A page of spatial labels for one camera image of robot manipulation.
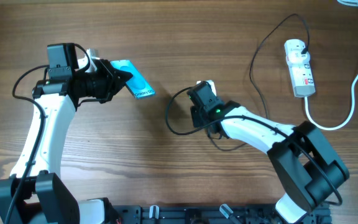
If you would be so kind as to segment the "blue Galaxy smartphone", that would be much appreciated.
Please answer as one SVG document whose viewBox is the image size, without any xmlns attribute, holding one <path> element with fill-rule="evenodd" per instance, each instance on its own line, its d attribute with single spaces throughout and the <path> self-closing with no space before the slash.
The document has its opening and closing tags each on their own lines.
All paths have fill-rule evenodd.
<svg viewBox="0 0 358 224">
<path fill-rule="evenodd" d="M 130 60 L 113 60 L 110 61 L 110 64 L 118 70 L 132 74 L 132 78 L 126 82 L 126 87 L 135 99 L 139 100 L 155 95 L 155 90 Z"/>
</svg>

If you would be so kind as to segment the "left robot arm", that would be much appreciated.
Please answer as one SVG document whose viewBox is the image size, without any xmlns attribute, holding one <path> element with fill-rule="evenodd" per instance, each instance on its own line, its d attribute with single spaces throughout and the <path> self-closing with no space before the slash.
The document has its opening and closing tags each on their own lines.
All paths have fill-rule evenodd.
<svg viewBox="0 0 358 224">
<path fill-rule="evenodd" d="M 122 223 L 106 198 L 77 201 L 60 178 L 68 127 L 82 103 L 111 101 L 132 78 L 105 59 L 86 52 L 77 60 L 78 44 L 47 47 L 43 79 L 24 97 L 34 106 L 21 156 L 8 178 L 0 180 L 3 223 Z"/>
</svg>

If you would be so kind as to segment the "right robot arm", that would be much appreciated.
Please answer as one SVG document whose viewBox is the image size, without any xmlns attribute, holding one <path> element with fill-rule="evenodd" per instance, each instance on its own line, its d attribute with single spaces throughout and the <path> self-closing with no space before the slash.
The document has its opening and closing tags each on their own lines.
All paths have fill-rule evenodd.
<svg viewBox="0 0 358 224">
<path fill-rule="evenodd" d="M 234 101 L 223 102 L 212 82 L 187 91 L 196 128 L 242 141 L 266 154 L 285 190 L 275 210 L 296 223 L 327 198 L 338 195 L 349 171 L 324 134 L 313 123 L 280 124 L 251 113 Z"/>
</svg>

